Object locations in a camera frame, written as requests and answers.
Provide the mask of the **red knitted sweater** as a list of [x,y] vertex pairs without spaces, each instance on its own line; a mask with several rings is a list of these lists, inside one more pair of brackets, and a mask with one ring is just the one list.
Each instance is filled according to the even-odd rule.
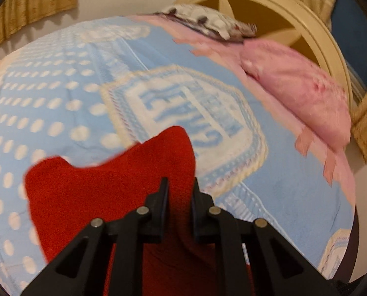
[[52,157],[31,167],[25,188],[47,266],[93,219],[122,219],[167,178],[167,224],[159,244],[143,246],[142,295],[219,295],[215,247],[193,234],[195,171],[194,150],[179,126],[99,166],[79,168]]

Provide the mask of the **pink blanket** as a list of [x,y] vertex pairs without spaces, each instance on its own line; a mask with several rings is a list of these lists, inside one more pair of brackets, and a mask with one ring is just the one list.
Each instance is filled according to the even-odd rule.
[[267,39],[219,42],[160,15],[137,15],[163,28],[192,54],[229,69],[272,117],[295,136],[302,156],[313,153],[329,185],[338,182],[350,205],[355,179],[345,147],[351,139],[351,117],[343,88],[324,70],[295,50]]

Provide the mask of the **blue polka dot bedspread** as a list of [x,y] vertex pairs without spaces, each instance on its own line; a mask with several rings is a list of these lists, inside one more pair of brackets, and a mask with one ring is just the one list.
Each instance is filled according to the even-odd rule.
[[0,61],[1,292],[20,295],[48,264],[25,188],[31,167],[52,157],[97,167],[173,126],[216,206],[265,219],[331,279],[354,220],[341,185],[233,72],[133,17],[79,23]]

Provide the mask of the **black white patterned pillow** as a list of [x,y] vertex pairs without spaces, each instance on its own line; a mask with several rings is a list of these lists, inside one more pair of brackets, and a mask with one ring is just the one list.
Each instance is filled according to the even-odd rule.
[[257,34],[254,24],[243,23],[201,5],[175,4],[155,12],[155,15],[178,22],[218,41],[242,42]]

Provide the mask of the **cream wooden headboard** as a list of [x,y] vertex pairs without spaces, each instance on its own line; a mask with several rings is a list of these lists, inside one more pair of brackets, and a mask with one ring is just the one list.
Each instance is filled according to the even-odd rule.
[[333,77],[347,95],[353,93],[345,58],[326,25],[299,0],[175,0],[199,4],[257,27],[257,38],[269,39],[298,51]]

